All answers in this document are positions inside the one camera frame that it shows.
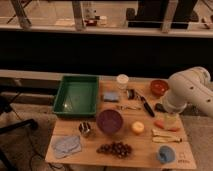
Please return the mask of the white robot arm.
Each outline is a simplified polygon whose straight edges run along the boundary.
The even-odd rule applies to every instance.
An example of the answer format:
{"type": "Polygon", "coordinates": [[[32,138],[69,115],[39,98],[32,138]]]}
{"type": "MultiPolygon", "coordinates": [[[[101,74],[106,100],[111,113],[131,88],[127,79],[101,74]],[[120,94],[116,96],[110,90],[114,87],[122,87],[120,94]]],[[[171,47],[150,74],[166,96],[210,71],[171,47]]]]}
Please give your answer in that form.
{"type": "Polygon", "coordinates": [[[162,97],[166,110],[163,120],[165,130],[175,126],[177,115],[184,111],[188,103],[213,117],[213,91],[207,87],[210,80],[210,73],[203,67],[193,67],[169,77],[169,89],[162,97]]]}

